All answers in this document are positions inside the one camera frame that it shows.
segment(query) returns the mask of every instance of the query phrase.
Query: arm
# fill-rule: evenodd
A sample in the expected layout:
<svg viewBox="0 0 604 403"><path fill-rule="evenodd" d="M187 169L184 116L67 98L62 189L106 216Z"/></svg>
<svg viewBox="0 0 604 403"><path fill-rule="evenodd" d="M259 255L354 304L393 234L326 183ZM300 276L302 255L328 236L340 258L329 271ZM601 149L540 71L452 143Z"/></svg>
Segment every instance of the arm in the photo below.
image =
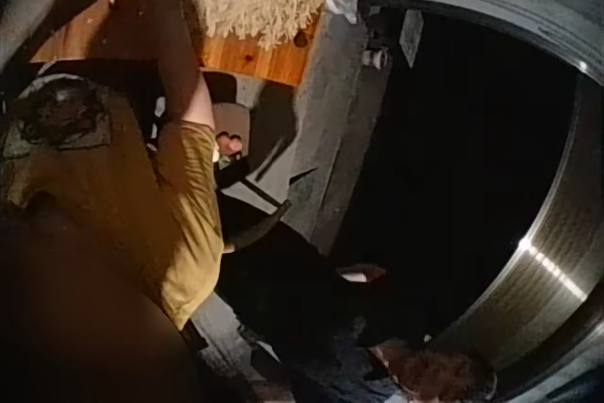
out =
<svg viewBox="0 0 604 403"><path fill-rule="evenodd" d="M182 0L143 0L157 47L159 72L167 92L168 113L214 129L210 92L182 12Z"/></svg>

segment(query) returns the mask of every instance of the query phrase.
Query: yellow t-shirt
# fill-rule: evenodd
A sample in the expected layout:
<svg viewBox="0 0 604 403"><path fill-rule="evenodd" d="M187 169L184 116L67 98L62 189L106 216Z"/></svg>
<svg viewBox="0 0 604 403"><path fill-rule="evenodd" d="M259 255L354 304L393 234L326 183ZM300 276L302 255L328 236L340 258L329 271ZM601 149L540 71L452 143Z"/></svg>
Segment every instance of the yellow t-shirt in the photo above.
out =
<svg viewBox="0 0 604 403"><path fill-rule="evenodd" d="M2 199L24 208L52 195L182 329L214 289L224 250L211 128L167 125L151 160L123 96L68 75L37 79L9 114Z"/></svg>

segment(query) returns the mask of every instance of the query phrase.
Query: dark opening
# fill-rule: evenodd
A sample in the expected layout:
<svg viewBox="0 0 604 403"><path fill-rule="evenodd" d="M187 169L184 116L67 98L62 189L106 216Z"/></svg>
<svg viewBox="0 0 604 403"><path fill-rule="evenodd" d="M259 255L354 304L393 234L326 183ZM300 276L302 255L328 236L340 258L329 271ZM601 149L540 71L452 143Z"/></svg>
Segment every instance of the dark opening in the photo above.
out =
<svg viewBox="0 0 604 403"><path fill-rule="evenodd" d="M428 13L410 69L393 45L403 12L380 14L394 66L332 259L376 263L397 291L421 293L436 335L493 281L542 206L576 73L516 38Z"/></svg>

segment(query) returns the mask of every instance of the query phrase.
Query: person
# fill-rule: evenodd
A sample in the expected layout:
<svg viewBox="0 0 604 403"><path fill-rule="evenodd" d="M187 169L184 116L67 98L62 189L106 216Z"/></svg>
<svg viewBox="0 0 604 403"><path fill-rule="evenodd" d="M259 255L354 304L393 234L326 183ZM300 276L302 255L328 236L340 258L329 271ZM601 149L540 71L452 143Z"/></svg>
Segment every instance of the person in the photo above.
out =
<svg viewBox="0 0 604 403"><path fill-rule="evenodd" d="M29 358L31 373L56 372L40 381L50 384L39 389L46 401L57 387L79 395L60 401L102 395L101 372L118 389L148 381L144 397L129 401L196 400L186 385L153 392L160 375L144 367L127 373L137 370L129 357L172 354L146 298L183 329L213 291L224 251L210 94L181 0L143 1L170 116L154 161L128 101L80 76L38 77L11 103L2 131L3 341Z"/></svg>
<svg viewBox="0 0 604 403"><path fill-rule="evenodd" d="M218 203L226 234L263 216L224 194ZM346 281L285 224L225 257L217 293L273 347L298 403L486 401L495 393L495 372L478 355L426 348L421 294L395 294L388 274Z"/></svg>
<svg viewBox="0 0 604 403"><path fill-rule="evenodd" d="M218 148L218 159L214 159L216 160L216 170L223 170L232 162L242 158L243 143L241 136L237 134L229 135L226 131L222 131L216 136L216 144Z"/></svg>

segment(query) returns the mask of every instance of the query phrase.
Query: wooden board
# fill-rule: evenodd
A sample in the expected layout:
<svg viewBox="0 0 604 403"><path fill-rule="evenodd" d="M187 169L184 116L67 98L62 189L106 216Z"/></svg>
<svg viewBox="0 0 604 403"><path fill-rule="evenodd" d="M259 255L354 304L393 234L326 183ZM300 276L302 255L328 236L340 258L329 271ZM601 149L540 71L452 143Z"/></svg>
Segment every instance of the wooden board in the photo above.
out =
<svg viewBox="0 0 604 403"><path fill-rule="evenodd" d="M203 66L261 77L297 87L320 21L319 15L304 30L298 46L287 41L264 51L253 38L239 40L230 35L196 38L196 48ZM98 0L74 20L58 30L39 50L32 61L65 59L152 59L153 42L149 39L140 0Z"/></svg>

